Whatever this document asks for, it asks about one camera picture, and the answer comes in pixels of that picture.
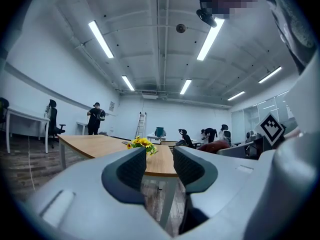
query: gray wood floor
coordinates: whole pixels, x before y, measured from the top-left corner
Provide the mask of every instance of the gray wood floor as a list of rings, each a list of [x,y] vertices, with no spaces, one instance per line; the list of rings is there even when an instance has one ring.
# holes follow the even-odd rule
[[[59,161],[59,143],[54,143],[54,148],[48,145],[48,154],[45,153],[45,145],[42,141],[34,138],[13,135],[10,138],[11,154],[7,154],[5,138],[0,138],[0,163],[2,173],[5,175],[9,189],[14,197],[25,201],[34,191],[61,172]],[[84,158],[65,150],[66,166],[83,161]],[[141,184],[141,192],[145,196],[146,209],[157,221],[160,221],[162,206],[166,192],[166,186],[158,189],[158,183],[153,180],[146,180]],[[170,216],[165,230],[169,235],[178,235],[179,225],[182,221],[185,208],[185,188],[181,181],[178,181],[175,196],[170,211]]]

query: fluorescent light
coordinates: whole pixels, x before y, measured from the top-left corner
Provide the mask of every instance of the fluorescent light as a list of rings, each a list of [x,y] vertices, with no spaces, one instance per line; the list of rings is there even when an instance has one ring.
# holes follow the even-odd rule
[[[266,102],[266,100],[265,100],[265,101],[262,101],[262,102],[260,102],[260,103],[258,103],[258,104],[255,104],[255,105],[253,105],[252,107],[258,106],[258,105],[260,105],[260,104],[262,104],[262,103],[265,103],[265,102]]]
[[[239,92],[238,94],[232,96],[231,98],[228,98],[228,101],[231,101],[231,100],[233,100],[234,98],[236,98],[236,97],[238,97],[238,96],[240,96],[240,95],[242,95],[242,94],[244,94],[244,93],[245,93],[245,91]]]
[[[209,52],[212,44],[214,43],[223,23],[225,22],[224,19],[222,18],[215,18],[214,19],[217,26],[216,27],[211,27],[205,41],[204,44],[201,48],[201,51],[199,52],[198,57],[196,58],[198,61],[203,61],[207,55],[207,53]]]
[[[122,76],[123,80],[125,81],[126,85],[130,88],[131,91],[134,91],[135,89],[132,87],[131,83],[129,82],[126,75]]]
[[[265,78],[261,79],[259,81],[259,84],[262,84],[264,81],[266,81],[267,79],[269,79],[270,77],[272,77],[275,73],[277,73],[278,71],[280,71],[282,69],[282,67],[278,67],[275,71],[273,71],[272,73],[268,74]]]
[[[184,86],[183,86],[180,94],[185,94],[185,92],[186,92],[187,88],[189,87],[191,81],[192,81],[191,79],[185,80]]]
[[[283,92],[283,93],[279,94],[277,97],[279,97],[279,96],[281,96],[282,94],[285,94],[285,93],[287,93],[287,92],[289,92],[289,91],[287,90],[287,91],[285,91],[285,92]]]
[[[103,35],[101,34],[100,29],[98,28],[98,25],[96,21],[91,21],[89,23],[89,27],[92,30],[95,38],[98,40],[99,44],[101,45],[102,49],[104,50],[105,54],[108,56],[109,59],[113,58],[114,55],[112,51],[110,50],[106,40],[104,39]]]
[[[264,107],[263,109],[265,110],[265,109],[267,109],[267,108],[271,108],[271,107],[273,107],[274,105],[272,105],[272,106],[267,106],[267,107]]]

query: white ladder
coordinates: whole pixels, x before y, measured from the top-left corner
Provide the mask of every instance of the white ladder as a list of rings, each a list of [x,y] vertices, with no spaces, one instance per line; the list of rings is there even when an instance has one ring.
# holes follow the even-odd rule
[[[139,114],[138,126],[136,128],[135,137],[140,136],[141,138],[144,137],[145,134],[145,125],[147,119],[147,112],[144,114]]]

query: white cable on floor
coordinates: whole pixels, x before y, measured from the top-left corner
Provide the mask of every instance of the white cable on floor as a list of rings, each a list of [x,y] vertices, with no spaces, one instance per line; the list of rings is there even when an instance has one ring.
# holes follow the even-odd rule
[[[29,157],[29,172],[30,172],[30,175],[31,175],[31,182],[32,182],[33,190],[36,191],[35,184],[34,184],[34,179],[32,178],[31,165],[30,165],[30,141],[29,141],[29,136],[28,136],[28,157]]]

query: ceiling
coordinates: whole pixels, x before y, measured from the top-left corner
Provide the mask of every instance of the ceiling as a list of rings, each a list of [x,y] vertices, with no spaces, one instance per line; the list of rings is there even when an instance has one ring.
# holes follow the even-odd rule
[[[199,6],[199,0],[58,0],[54,10],[77,50],[123,95],[132,95],[126,75],[139,94],[157,91],[162,99],[232,106],[295,72],[265,0],[225,20],[205,59],[197,60],[210,30],[196,15]],[[114,58],[90,30],[93,20]],[[188,29],[178,33],[177,24]],[[275,77],[258,83],[278,66],[283,70]],[[186,79],[192,82],[180,95]],[[240,91],[246,93],[227,101]]]

